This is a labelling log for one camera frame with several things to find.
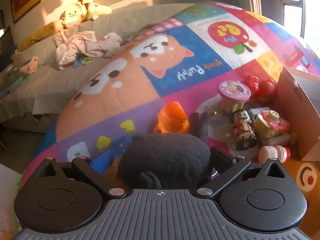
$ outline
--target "stuffed animal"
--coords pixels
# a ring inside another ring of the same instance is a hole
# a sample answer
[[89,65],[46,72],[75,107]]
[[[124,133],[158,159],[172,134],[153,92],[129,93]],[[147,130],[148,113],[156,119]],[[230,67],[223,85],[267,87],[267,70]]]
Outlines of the stuffed animal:
[[195,190],[209,181],[211,153],[190,134],[137,135],[122,155],[117,176],[130,188]]
[[64,17],[62,17],[62,24],[65,29],[69,29],[79,23],[85,22],[86,20],[87,9],[78,1],[66,8]]
[[95,3],[93,0],[79,0],[83,5],[86,5],[88,10],[87,19],[96,20],[100,16],[105,14],[110,14],[112,12],[109,6],[100,5],[99,3]]

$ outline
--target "bed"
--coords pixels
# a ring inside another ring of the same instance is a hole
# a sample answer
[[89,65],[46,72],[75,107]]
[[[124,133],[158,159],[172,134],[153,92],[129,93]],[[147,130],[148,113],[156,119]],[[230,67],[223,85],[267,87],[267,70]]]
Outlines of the bed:
[[[47,156],[70,162],[107,147],[114,151],[103,161],[105,175],[121,183],[117,164],[132,136],[152,132],[159,111],[172,101],[187,116],[216,111],[206,144],[237,156],[225,136],[233,128],[219,108],[219,84],[248,74],[277,81],[283,66],[320,74],[319,58],[308,45],[266,17],[217,2],[185,8],[135,37],[87,80],[47,132],[20,187]],[[258,147],[255,151],[241,155],[254,159]],[[309,202],[300,228],[316,238],[320,165],[301,162],[294,149],[284,165]]]
[[[63,30],[63,35],[68,38],[78,32],[93,30],[99,40],[114,32],[125,41],[146,25],[157,24],[189,5],[155,5],[105,15],[95,21]],[[85,82],[109,61],[108,58],[100,57],[87,65],[61,71],[55,62],[55,52],[62,42],[61,33],[57,33],[22,52],[22,62],[38,56],[41,67],[17,91],[0,99],[0,122],[5,126],[46,132]],[[4,77],[5,72],[1,72],[0,84],[5,82]]]

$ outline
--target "red toy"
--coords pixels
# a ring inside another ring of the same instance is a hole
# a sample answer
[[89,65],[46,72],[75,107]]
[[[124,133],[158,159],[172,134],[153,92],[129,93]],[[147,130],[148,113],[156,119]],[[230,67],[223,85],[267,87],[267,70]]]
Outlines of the red toy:
[[251,91],[251,97],[255,98],[259,93],[259,79],[252,75],[247,75],[243,82]]
[[259,79],[253,75],[247,75],[244,84],[250,89],[252,98],[259,101],[272,99],[277,94],[277,83],[273,79]]
[[265,79],[259,82],[259,101],[270,100],[277,95],[277,83],[273,79]]

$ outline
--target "orange toy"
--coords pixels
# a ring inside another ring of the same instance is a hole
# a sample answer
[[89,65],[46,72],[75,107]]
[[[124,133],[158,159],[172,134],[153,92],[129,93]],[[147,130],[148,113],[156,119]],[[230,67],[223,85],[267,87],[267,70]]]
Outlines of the orange toy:
[[158,123],[153,129],[154,133],[188,133],[189,120],[178,102],[171,102],[163,107],[158,115]]

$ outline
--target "crosshair marking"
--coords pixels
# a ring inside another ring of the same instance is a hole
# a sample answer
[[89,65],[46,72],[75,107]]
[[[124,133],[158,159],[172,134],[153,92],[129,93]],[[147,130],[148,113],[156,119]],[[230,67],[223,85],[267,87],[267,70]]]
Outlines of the crosshair marking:
[[157,195],[159,195],[159,196],[163,196],[164,194],[166,194],[166,193],[164,193],[163,191],[159,191],[159,192],[157,193]]

